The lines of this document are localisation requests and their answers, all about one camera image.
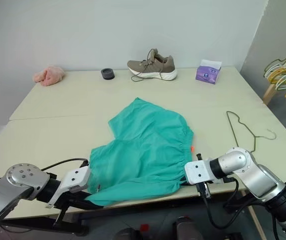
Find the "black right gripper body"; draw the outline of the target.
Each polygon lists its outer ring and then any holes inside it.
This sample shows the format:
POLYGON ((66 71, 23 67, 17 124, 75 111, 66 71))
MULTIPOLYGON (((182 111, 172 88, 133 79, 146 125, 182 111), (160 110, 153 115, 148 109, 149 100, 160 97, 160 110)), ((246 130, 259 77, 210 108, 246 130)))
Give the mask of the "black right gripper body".
POLYGON ((207 181, 211 179, 211 169, 208 160, 203 160, 202 155, 200 153, 196 154, 196 177, 197 177, 197 184, 198 191, 200 192, 201 196, 210 199, 211 193, 207 184, 207 181))

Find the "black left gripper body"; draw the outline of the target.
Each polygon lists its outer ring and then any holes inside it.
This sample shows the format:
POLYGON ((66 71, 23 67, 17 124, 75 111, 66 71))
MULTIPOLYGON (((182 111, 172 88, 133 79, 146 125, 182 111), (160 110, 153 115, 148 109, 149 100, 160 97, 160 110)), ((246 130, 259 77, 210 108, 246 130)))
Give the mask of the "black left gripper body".
POLYGON ((53 223, 53 227, 60 227, 63 221, 63 218, 66 214, 66 211, 69 207, 76 207, 77 201, 81 200, 82 198, 81 192, 72 193, 70 191, 64 192, 58 200, 53 205, 56 209, 60 210, 58 217, 56 218, 55 222, 53 223))

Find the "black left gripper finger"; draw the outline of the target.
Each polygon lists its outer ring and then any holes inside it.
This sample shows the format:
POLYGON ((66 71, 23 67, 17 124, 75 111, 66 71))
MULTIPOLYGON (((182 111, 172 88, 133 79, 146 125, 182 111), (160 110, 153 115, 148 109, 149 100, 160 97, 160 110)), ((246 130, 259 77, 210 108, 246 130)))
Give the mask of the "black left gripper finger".
POLYGON ((91 194, 87 192, 76 192, 70 195, 70 206, 75 208, 102 208, 102 205, 97 205, 90 200, 87 200, 91 194))

